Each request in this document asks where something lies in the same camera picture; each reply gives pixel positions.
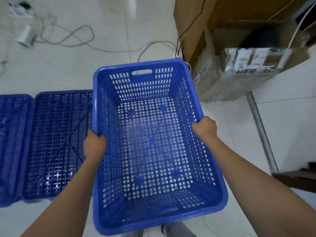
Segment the person's left arm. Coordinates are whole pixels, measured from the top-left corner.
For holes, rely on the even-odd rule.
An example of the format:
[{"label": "person's left arm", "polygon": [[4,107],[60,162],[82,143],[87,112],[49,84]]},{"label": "person's left arm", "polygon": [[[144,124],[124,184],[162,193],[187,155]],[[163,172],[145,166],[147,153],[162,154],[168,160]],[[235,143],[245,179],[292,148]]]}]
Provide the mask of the person's left arm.
[{"label": "person's left arm", "polygon": [[86,159],[78,172],[21,237],[83,235],[95,176],[107,148],[106,138],[88,131],[83,147]]}]

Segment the person's right arm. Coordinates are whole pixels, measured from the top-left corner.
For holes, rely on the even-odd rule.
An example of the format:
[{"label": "person's right arm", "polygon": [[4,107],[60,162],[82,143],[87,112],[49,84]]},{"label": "person's right arm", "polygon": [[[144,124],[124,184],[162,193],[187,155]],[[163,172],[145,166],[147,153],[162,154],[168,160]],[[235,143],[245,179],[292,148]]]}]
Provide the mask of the person's right arm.
[{"label": "person's right arm", "polygon": [[290,188],[232,151],[217,137],[214,120],[192,123],[214,156],[241,209],[259,237],[316,236],[316,211]]}]

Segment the forearm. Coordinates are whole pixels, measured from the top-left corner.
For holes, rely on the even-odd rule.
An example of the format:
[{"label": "forearm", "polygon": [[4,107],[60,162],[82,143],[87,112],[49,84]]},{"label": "forearm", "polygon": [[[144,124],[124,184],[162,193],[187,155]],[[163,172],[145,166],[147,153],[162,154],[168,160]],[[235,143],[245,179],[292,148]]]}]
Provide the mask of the forearm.
[{"label": "forearm", "polygon": [[258,236],[316,233],[316,212],[290,188],[240,157],[219,138],[206,137],[203,142]]},{"label": "forearm", "polygon": [[100,161],[87,158],[49,207],[23,233],[26,236],[82,236]]}]

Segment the hand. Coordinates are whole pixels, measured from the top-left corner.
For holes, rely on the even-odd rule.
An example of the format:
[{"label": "hand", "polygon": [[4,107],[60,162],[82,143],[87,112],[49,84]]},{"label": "hand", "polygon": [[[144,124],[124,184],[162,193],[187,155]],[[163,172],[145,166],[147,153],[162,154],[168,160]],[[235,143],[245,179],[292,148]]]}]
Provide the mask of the hand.
[{"label": "hand", "polygon": [[83,142],[83,152],[87,159],[101,161],[107,149],[105,135],[98,137],[93,131],[89,130]]},{"label": "hand", "polygon": [[203,142],[206,138],[217,137],[216,122],[208,116],[204,116],[199,123],[192,122],[192,130],[194,134],[196,134],[196,136]]}]

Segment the blue plastic basket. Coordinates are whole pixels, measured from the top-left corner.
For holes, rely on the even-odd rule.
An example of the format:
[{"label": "blue plastic basket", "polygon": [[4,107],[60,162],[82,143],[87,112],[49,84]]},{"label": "blue plastic basket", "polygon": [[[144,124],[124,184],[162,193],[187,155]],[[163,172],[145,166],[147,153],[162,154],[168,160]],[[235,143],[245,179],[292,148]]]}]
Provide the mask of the blue plastic basket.
[{"label": "blue plastic basket", "polygon": [[34,103],[29,95],[0,96],[0,207],[21,197]]},{"label": "blue plastic basket", "polygon": [[85,159],[83,141],[92,127],[92,90],[42,92],[36,96],[23,198],[56,197]]},{"label": "blue plastic basket", "polygon": [[99,233],[115,235],[225,207],[222,173],[191,129],[202,117],[181,60],[95,72],[93,130],[105,134],[108,143],[93,189]]}]

